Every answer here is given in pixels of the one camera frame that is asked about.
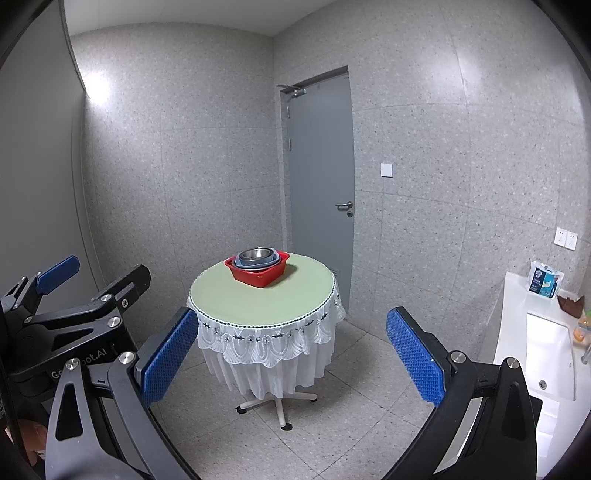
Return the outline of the person's left hand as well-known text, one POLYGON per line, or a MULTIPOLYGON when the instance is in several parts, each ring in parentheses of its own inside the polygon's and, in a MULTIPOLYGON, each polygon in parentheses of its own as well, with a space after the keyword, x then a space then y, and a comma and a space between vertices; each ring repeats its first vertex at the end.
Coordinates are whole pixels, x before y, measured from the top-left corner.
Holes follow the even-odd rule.
POLYGON ((20 421, 19 428, 29 463, 35 466, 45 459, 47 428, 30 420, 20 421))

